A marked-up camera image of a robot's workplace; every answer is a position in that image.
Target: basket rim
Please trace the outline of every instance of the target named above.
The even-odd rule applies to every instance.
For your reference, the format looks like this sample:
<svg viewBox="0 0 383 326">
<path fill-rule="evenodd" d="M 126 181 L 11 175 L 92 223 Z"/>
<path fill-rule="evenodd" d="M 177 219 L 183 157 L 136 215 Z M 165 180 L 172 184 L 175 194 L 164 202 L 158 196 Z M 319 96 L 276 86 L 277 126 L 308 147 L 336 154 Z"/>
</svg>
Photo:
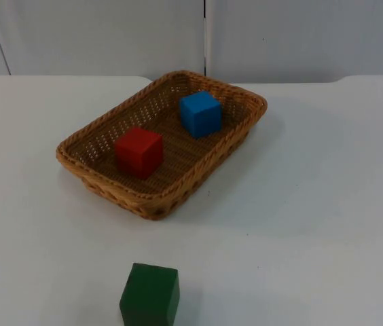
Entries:
<svg viewBox="0 0 383 326">
<path fill-rule="evenodd" d="M 211 80 L 211 81 L 213 81 L 213 82 L 215 82 L 215 83 L 217 83 L 223 87 L 231 88 L 231 90 L 233 90 L 234 92 L 241 93 L 241 94 L 247 94 L 248 96 L 250 96 L 251 98 L 253 98 L 257 102 L 257 105 L 259 107 L 261 107 L 261 114 L 259 114 L 259 117 L 261 117 L 266 112 L 266 109 L 268 107 L 267 100 L 264 97 L 262 97 L 258 94 L 255 94 L 251 91 L 245 90 L 244 88 L 240 88 L 238 86 L 233 86 L 233 85 L 224 83 L 222 81 L 219 81 L 217 79 L 213 79 L 211 77 L 207 77 L 207 76 L 204 76 L 202 74 L 195 73 L 192 71 L 187 71 L 187 70 L 172 71 L 170 73 L 167 73 L 167 74 L 161 76 L 157 80 L 151 82 L 148 86 L 144 87 L 142 90 L 138 91 L 136 94 L 132 95 L 130 98 L 126 99 L 124 102 L 120 103 L 119 105 L 112 108 L 108 112 L 102 114 L 100 117 L 96 118 L 95 120 L 90 122 L 88 125 L 77 130 L 72 135 L 70 135 L 65 140 L 63 140 L 58 145 L 58 147 L 56 148 L 57 160 L 60 163 L 62 163 L 62 165 L 67 169 L 71 168 L 70 164 L 75 166 L 75 168 L 71 169 L 72 170 L 71 172 L 73 174 L 77 175 L 78 177 L 83 177 L 81 175 L 81 173 L 83 173 L 85 176 L 90 175 L 91 178 L 94 178 L 94 177 L 97 178 L 98 182 L 102 183 L 104 186 L 114 187 L 115 191 L 120 189 L 124 193 L 131 195 L 135 198 L 146 199 L 146 200 L 150 200 L 150 199 L 154 199 L 154 198 L 160 199 L 160 198 L 167 197 L 169 194 L 175 192 L 176 189 L 181 187 L 189 179 L 190 175 L 193 174 L 194 169 L 197 166 L 200 166 L 201 163 L 208 160 L 209 157 L 211 157 L 215 152 L 217 152 L 217 148 L 221 147 L 223 145 L 223 143 L 226 142 L 226 139 L 232 138 L 237 131 L 242 130 L 247 124 L 250 124 L 251 120 L 253 120 L 253 114 L 249 114 L 241 123 L 239 123 L 235 128 L 231 129 L 222 139 L 219 140 L 219 142 L 208 153 L 206 153 L 204 156 L 202 156 L 193 165 L 193 167 L 191 167 L 179 179 L 177 179 L 175 182 L 171 183 L 168 187 L 163 189 L 162 192 L 158 192 L 158 193 L 148 194 L 148 193 L 137 192 L 137 191 L 123 185 L 122 183 L 120 183 L 118 181 L 114 181 L 114 180 L 104 176 L 103 174 L 97 172 L 93 168 L 90 168 L 89 166 L 81 163 L 79 160 L 72 158 L 67 153 L 67 148 L 70 145 L 74 144 L 76 141 L 80 140 L 83 136 L 85 136 L 91 132 L 94 132 L 95 130 L 102 127 L 103 124 L 107 123 L 107 121 L 109 120 L 109 118 L 112 115 L 119 113 L 123 109 L 127 108 L 129 105 L 132 105 L 135 102 L 140 101 L 141 99 L 145 98 L 146 96 L 149 96 L 152 93 L 152 91 L 154 89 L 156 89 L 159 85 L 163 84 L 164 82 L 166 82 L 166 81 L 168 81 L 168 80 L 170 80 L 173 77 L 176 77 L 178 75 L 186 75 L 188 77 L 195 77 L 198 79 L 207 79 L 207 80 L 209 79 L 209 80 Z"/>
</svg>

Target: white table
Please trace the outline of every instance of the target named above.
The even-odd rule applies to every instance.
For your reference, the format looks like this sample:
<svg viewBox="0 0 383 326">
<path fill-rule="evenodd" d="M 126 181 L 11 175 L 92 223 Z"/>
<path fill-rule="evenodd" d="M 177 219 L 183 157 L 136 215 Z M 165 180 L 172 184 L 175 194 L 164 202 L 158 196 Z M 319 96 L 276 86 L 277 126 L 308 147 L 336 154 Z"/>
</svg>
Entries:
<svg viewBox="0 0 383 326">
<path fill-rule="evenodd" d="M 0 77 L 0 325 L 122 325 L 134 261 L 179 269 L 178 326 L 383 326 L 383 77 L 243 85 L 269 109 L 150 222 L 54 157 L 139 77 Z"/>
</svg>

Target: rectangular basket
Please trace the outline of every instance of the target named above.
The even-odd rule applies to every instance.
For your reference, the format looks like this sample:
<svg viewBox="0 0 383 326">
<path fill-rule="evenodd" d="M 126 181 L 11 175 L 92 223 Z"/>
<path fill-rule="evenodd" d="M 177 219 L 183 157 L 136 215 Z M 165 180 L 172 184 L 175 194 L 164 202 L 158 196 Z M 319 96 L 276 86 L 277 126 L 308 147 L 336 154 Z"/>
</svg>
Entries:
<svg viewBox="0 0 383 326">
<path fill-rule="evenodd" d="M 192 138 L 181 125 L 179 99 L 206 90 L 222 104 L 222 130 Z M 146 219 L 182 204 L 244 140 L 267 109 L 261 96 L 189 71 L 168 73 L 65 139 L 60 163 L 86 187 Z M 132 126 L 163 136 L 164 161 L 146 180 L 120 172 L 113 144 Z"/>
</svg>

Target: wooden block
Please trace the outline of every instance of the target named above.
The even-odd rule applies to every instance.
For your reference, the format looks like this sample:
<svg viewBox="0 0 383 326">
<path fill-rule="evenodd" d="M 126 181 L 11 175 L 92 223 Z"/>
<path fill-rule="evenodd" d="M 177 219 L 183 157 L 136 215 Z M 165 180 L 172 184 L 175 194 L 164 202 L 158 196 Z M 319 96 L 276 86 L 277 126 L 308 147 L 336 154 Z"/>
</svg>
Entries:
<svg viewBox="0 0 383 326">
<path fill-rule="evenodd" d="M 140 179 L 147 179 L 163 162 L 162 135 L 131 128 L 115 142 L 117 167 Z"/>
<path fill-rule="evenodd" d="M 208 92 L 197 92 L 180 100 L 181 123 L 194 137 L 221 130 L 221 104 Z"/>
<path fill-rule="evenodd" d="M 178 270 L 134 263 L 120 301 L 125 326 L 173 326 Z"/>
</svg>

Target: blue cube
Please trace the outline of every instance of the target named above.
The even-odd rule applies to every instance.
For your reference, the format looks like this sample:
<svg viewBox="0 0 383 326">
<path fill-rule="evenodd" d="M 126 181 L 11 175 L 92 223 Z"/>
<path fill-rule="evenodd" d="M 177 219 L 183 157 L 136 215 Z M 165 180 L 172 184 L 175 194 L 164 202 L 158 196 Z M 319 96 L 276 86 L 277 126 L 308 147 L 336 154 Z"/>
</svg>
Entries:
<svg viewBox="0 0 383 326">
<path fill-rule="evenodd" d="M 221 104 L 208 92 L 198 92 L 180 100 L 181 123 L 194 137 L 221 130 Z"/>
</svg>

